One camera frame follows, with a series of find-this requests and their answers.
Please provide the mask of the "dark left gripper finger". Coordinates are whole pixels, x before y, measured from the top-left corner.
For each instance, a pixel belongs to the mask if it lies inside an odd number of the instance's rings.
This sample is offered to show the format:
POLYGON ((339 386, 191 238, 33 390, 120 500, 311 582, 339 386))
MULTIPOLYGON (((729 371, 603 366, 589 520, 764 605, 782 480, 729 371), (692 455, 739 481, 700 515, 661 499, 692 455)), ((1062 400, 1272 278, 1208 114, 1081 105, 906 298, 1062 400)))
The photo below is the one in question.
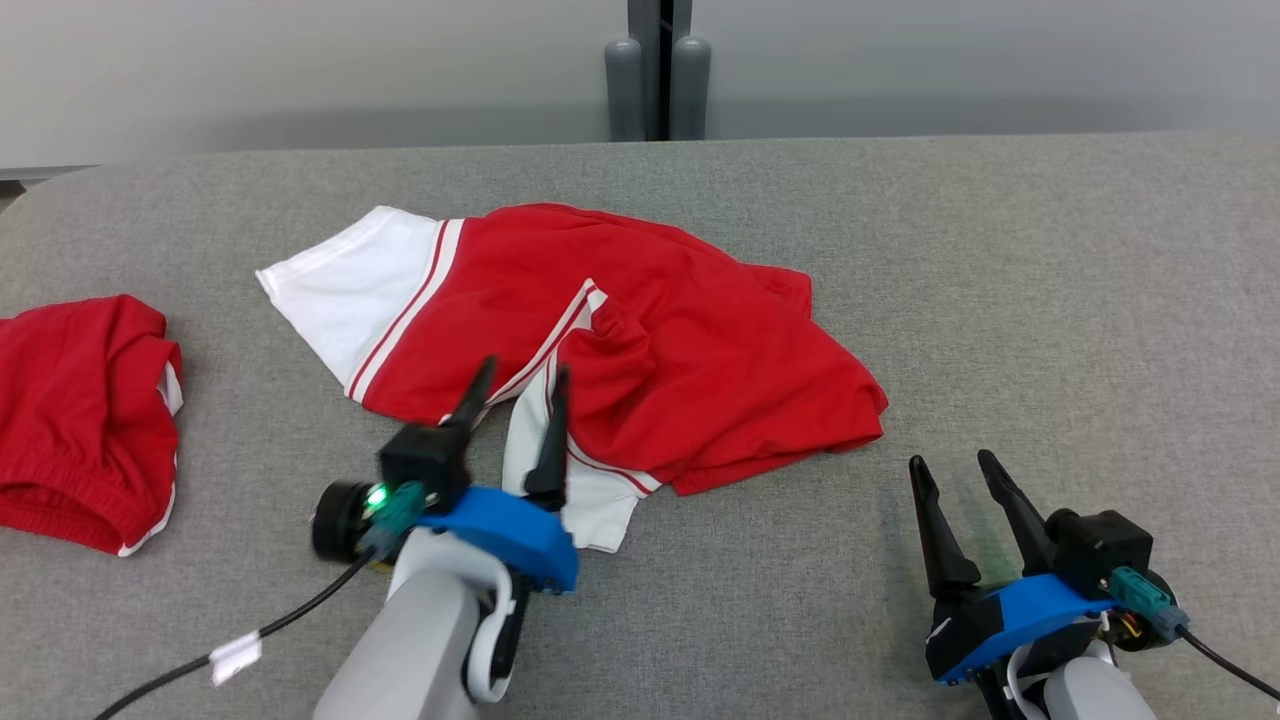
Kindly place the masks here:
POLYGON ((570 368, 558 365, 548 384, 547 428, 536 464, 525 475, 526 498, 547 512, 559 512, 567 501, 570 454, 570 368))
POLYGON ((449 416, 440 421, 448 441, 468 441, 486 411, 497 373, 497 356, 486 356, 449 416))

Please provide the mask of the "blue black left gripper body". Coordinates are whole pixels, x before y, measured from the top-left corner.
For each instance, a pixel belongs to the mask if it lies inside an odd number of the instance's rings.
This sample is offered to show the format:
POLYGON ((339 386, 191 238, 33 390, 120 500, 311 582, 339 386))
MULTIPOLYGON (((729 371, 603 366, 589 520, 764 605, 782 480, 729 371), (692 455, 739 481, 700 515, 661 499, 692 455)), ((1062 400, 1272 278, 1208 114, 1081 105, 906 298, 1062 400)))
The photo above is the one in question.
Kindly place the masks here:
POLYGON ((489 553, 538 591, 577 589, 577 550, 553 512, 486 487, 462 489, 445 511, 436 501, 438 493, 420 482, 333 483, 314 511, 312 550, 326 561, 352 564, 372 548, 372 562, 390 568, 410 533, 422 529, 489 553))

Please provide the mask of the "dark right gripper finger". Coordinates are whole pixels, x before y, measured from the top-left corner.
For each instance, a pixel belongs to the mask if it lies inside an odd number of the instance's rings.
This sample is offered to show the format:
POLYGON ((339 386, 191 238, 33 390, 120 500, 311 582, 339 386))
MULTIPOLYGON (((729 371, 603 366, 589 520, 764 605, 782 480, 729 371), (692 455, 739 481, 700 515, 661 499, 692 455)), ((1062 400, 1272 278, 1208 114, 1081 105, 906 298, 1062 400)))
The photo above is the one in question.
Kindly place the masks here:
POLYGON ((940 503, 940 488, 925 460, 908 462, 916 524, 931 597, 940 603, 973 603, 980 597, 980 571, 961 551, 940 503))
POLYGON ((1023 561, 1023 577, 1052 571, 1056 550, 1044 529, 1044 519, 1010 477, 995 452, 982 448, 977 454, 980 471, 991 497, 1002 507, 1023 561))

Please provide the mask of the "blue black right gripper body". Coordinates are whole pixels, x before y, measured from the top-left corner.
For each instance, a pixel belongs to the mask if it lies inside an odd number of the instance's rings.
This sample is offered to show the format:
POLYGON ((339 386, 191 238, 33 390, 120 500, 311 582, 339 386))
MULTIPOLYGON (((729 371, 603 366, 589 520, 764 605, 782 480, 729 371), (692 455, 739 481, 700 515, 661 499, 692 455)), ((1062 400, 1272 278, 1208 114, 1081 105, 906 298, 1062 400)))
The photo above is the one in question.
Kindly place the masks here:
POLYGON ((942 685, 968 682, 1084 616, 1119 615, 1126 652, 1172 642, 1172 592, 1156 574, 1052 570, 993 589, 978 585, 977 570, 929 570, 925 577, 934 600, 925 662, 942 685))

